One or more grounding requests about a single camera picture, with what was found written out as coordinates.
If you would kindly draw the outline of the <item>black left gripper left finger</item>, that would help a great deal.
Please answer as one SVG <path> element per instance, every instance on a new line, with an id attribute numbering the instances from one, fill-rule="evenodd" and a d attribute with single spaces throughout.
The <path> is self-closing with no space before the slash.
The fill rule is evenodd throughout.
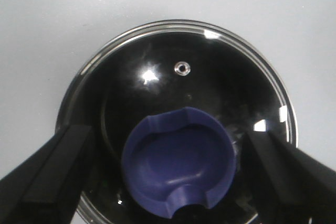
<path id="1" fill-rule="evenodd" d="M 1 179 L 1 223 L 71 223 L 92 167 L 92 128 L 62 127 Z"/>

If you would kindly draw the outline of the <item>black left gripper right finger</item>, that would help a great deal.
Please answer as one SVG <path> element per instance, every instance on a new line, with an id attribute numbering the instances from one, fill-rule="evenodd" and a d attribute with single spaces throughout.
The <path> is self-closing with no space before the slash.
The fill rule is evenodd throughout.
<path id="1" fill-rule="evenodd" d="M 260 223 L 335 223 L 335 171 L 294 145 L 247 133 L 244 174 Z"/>

